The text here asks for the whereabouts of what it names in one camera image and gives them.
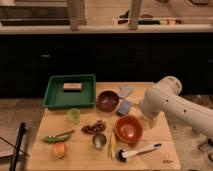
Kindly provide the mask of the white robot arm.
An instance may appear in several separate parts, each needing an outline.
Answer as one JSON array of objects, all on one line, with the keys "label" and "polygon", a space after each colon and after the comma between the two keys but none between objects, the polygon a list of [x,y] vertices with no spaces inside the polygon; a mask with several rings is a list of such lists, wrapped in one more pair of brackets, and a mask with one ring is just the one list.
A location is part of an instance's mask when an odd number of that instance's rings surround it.
[{"label": "white robot arm", "polygon": [[182,84],[176,77],[164,77],[146,89],[140,101],[142,114],[149,120],[161,111],[172,114],[213,139],[213,110],[180,97],[181,91]]}]

